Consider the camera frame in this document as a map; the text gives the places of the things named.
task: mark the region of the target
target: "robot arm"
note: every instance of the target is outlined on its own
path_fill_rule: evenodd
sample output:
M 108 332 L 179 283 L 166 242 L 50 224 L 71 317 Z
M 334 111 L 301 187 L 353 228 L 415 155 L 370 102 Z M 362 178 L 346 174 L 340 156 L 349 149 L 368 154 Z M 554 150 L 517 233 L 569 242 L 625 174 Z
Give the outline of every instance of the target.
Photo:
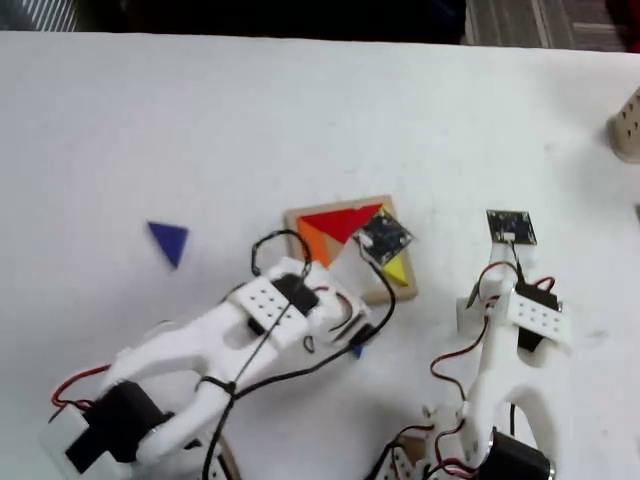
M 285 349 L 299 342 L 305 335 L 316 334 L 323 338 L 336 325 L 343 324 L 345 299 L 349 303 L 351 318 L 364 321 L 369 312 L 366 305 L 347 291 L 320 264 L 312 264 L 303 286 L 300 287 L 299 274 L 302 267 L 300 261 L 283 258 L 265 275 L 239 287 L 213 310 L 188 325 L 161 333 L 138 347 L 118 354 L 105 375 L 96 405 L 100 404 L 100 399 L 112 397 L 110 393 L 118 390 L 121 385 L 128 386 L 150 376 L 182 370 L 193 370 L 202 377 L 214 377 L 221 382 L 233 381 L 242 388 L 255 380 Z M 271 333 L 265 340 L 265 333 L 269 331 Z M 262 348 L 256 353 L 261 342 Z M 173 465 L 174 469 L 175 465 L 187 468 L 188 465 L 196 464 L 200 467 L 206 447 L 196 448 L 196 452 L 194 449 L 184 448 L 215 425 L 228 399 L 229 393 L 223 388 L 213 383 L 201 382 L 186 408 L 144 432 L 139 444 L 136 443 L 136 462 L 130 465 L 124 465 L 126 462 L 115 458 L 113 452 L 105 449 L 100 452 L 102 462 L 98 462 L 99 459 L 96 458 L 82 472 L 74 468 L 68 451 L 77 442 L 84 441 L 83 430 L 91 430 L 91 425 L 87 429 L 80 419 L 77 419 L 78 425 L 64 426 L 66 430 L 78 430 L 66 431 L 64 441 L 60 441 L 62 433 L 58 428 L 62 426 L 59 423 L 61 420 L 54 419 L 45 430 L 42 443 L 67 478 L 137 478 L 140 472 L 160 464 L 167 468 Z M 146 406 L 145 412 L 149 410 L 153 408 Z M 85 414 L 85 417 L 90 417 L 89 414 L 90 412 Z M 197 453 L 200 453 L 199 463 L 187 461 L 186 457 L 198 457 Z M 105 458 L 102 457 L 107 457 L 109 466 L 104 466 Z M 106 468 L 107 471 L 111 468 L 113 471 L 109 474 L 104 471 L 97 474 L 97 470 L 92 471 L 94 467 L 102 470 Z

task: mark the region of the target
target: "table surface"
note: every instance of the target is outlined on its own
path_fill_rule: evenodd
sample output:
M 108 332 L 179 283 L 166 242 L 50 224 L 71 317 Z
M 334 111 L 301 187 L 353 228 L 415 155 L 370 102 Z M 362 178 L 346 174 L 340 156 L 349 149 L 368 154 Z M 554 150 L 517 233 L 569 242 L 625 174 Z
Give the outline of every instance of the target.
M 0 65 L 0 463 L 11 478 L 54 478 L 37 436 L 68 373 L 212 308 L 250 276 L 251 243 L 284 210 L 383 193 L 418 238 L 420 294 L 360 361 L 238 403 L 226 435 L 244 478 L 361 478 L 422 404 L 455 400 L 428 364 L 464 343 L 455 299 L 488 259 L 487 208 L 531 212 L 531 275 L 555 275 L 573 312 L 565 478 L 640 467 L 640 166 L 619 161 L 604 130 L 638 85 L 638 57 L 2 33 Z M 148 219 L 191 229 L 177 271 Z M 468 385 L 476 361 L 449 368 Z

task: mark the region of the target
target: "blue triangle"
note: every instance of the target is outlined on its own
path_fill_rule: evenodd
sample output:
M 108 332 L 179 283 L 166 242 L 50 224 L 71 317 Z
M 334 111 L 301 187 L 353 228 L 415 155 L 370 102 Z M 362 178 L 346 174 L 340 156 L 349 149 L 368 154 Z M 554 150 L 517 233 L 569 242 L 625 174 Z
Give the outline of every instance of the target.
M 184 227 L 147 222 L 149 229 L 173 268 L 178 268 L 189 230 Z
M 364 347 L 362 345 L 354 345 L 353 347 L 351 347 L 351 353 L 356 358 L 360 358 L 362 356 L 362 350 L 364 350 Z

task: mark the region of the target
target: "red triangle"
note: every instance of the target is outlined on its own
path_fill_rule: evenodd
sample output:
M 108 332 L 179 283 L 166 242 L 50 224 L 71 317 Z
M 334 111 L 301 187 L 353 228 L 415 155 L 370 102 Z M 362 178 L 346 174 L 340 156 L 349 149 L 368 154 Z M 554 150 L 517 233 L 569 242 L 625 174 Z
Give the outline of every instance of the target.
M 382 207 L 381 203 L 367 205 L 358 209 L 346 208 L 344 210 L 316 213 L 315 215 L 306 215 L 300 218 L 344 244 L 347 243 L 353 232 L 367 224 L 371 217 L 380 210 L 380 207 Z

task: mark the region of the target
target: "tangram puzzle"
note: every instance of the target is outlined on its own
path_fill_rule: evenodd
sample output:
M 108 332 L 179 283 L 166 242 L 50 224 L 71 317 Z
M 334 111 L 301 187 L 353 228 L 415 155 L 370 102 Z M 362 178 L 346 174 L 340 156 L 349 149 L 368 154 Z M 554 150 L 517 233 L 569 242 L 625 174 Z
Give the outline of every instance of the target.
M 385 195 L 289 210 L 285 213 L 285 223 L 304 237 L 311 248 L 313 260 L 328 267 L 351 235 L 366 225 L 380 209 L 397 218 L 391 197 Z M 302 258 L 302 250 L 294 238 L 289 240 L 289 246 L 294 257 Z M 399 300 L 408 300 L 417 295 L 413 268 L 406 249 L 393 257 L 384 266 L 383 272 L 391 281 Z M 389 295 L 381 285 L 379 290 L 366 292 L 363 299 L 369 304 L 379 304 L 387 302 Z

